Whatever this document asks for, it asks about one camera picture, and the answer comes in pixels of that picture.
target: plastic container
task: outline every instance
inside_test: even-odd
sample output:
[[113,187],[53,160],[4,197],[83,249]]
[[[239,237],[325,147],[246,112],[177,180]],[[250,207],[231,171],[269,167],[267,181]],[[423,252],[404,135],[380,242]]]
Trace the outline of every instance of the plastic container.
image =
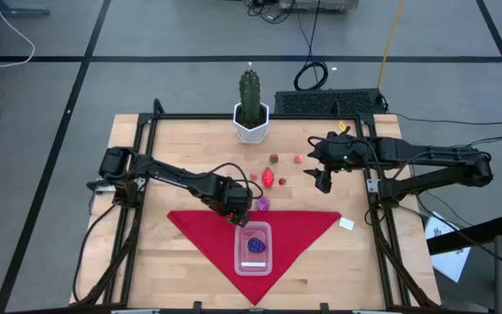
[[[261,253],[248,250],[248,241],[258,238],[267,246]],[[266,276],[272,271],[272,230],[267,222],[248,222],[235,228],[235,272],[240,276]]]

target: white pot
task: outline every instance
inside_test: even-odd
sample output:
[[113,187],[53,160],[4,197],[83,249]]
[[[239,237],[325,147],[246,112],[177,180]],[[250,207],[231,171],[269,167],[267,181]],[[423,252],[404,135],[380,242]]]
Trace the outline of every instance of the white pot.
[[236,104],[234,106],[234,125],[235,129],[240,135],[240,139],[242,142],[246,144],[259,144],[261,143],[262,139],[265,138],[268,132],[268,106],[261,103],[262,108],[265,111],[265,123],[261,124],[260,126],[254,127],[252,129],[248,129],[241,124],[239,124],[235,118],[237,115],[237,110],[241,106],[241,103]]

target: potted cactus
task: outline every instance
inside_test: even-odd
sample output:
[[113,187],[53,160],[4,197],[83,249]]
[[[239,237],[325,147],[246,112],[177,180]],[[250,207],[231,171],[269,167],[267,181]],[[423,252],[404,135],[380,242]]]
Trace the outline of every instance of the potted cactus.
[[268,106],[261,103],[261,84],[253,70],[240,79],[241,103],[234,106],[234,124],[241,140],[259,144],[268,132]]

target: wooden table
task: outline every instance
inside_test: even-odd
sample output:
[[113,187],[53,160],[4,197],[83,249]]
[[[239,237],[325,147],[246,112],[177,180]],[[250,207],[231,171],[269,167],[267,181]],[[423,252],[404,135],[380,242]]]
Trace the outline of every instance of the wooden table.
[[[115,117],[109,147],[132,145],[137,118],[137,115]],[[352,121],[345,122],[355,130]],[[276,177],[288,177],[288,182],[283,187],[275,184],[265,189],[272,200],[272,210],[338,211],[355,222],[352,231],[340,228],[337,223],[331,226],[298,257],[257,307],[304,310],[319,309],[319,303],[329,303],[331,310],[384,309],[373,230],[363,221],[368,208],[363,173],[333,174],[332,191],[325,195],[315,188],[314,179],[302,172],[319,166],[316,160],[305,157],[312,151],[306,139],[310,135],[324,137],[328,131],[338,130],[337,120],[274,119],[265,140],[255,146],[240,142],[231,120],[159,120],[153,149],[155,159],[194,173],[232,161],[247,174],[260,175],[269,166],[269,155],[276,153],[280,161],[272,168]],[[376,131],[378,136],[401,136],[394,115],[376,116]],[[304,156],[302,164],[293,162],[296,154]],[[224,167],[218,173],[240,176],[231,167]],[[402,173],[403,177],[406,175],[410,175],[408,171]],[[111,200],[111,193],[96,197],[91,223],[109,208]],[[403,205],[417,210],[413,196],[404,199]],[[253,305],[166,218],[166,214],[175,209],[210,210],[186,190],[150,181],[128,306],[191,308],[194,301],[201,301],[205,309],[252,308]],[[110,262],[118,216],[119,209],[115,209],[95,227],[86,244],[78,278],[81,297]],[[440,303],[421,220],[399,208],[394,209],[394,216],[404,266],[427,295]],[[388,265],[394,302],[399,304],[396,274]],[[119,300],[119,280],[122,279],[123,270],[120,270],[113,300]]]

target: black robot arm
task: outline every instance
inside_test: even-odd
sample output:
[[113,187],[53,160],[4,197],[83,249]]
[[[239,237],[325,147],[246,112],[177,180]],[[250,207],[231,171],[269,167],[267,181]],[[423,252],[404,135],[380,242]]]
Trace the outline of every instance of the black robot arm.
[[[345,132],[330,132],[326,139],[310,137],[309,143],[315,149],[308,156],[318,159],[324,169],[305,170],[305,173],[315,177],[315,186],[323,193],[330,192],[332,172],[375,169],[380,179],[370,182],[370,192],[376,192],[381,204],[391,208],[397,207],[407,194],[418,195],[430,188],[455,183],[483,187],[493,178],[491,156],[473,147],[416,146],[385,137],[359,140]],[[384,177],[383,170],[402,169],[408,164],[444,168],[405,180]]]
[[[127,172],[127,164],[133,163]],[[115,186],[113,203],[133,208],[139,202],[139,184],[136,179],[155,179],[188,190],[220,216],[228,216],[230,221],[245,226],[249,220],[253,192],[243,187],[231,177],[214,173],[193,174],[138,154],[130,147],[112,147],[105,152],[98,173],[104,181]]]

